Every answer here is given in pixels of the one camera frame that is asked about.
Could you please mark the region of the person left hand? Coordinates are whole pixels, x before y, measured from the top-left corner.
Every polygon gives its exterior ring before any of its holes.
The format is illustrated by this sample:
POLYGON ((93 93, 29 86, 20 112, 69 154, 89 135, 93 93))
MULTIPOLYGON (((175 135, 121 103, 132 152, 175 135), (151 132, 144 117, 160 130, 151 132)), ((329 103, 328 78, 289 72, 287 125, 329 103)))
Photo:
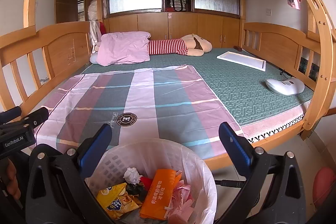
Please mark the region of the person left hand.
POLYGON ((19 190, 18 180, 16 177, 17 170, 10 159, 8 159, 7 161, 8 166, 6 169, 6 174, 9 180, 5 183, 5 185, 8 193, 12 195, 15 200, 19 200, 21 197, 21 191, 19 190))

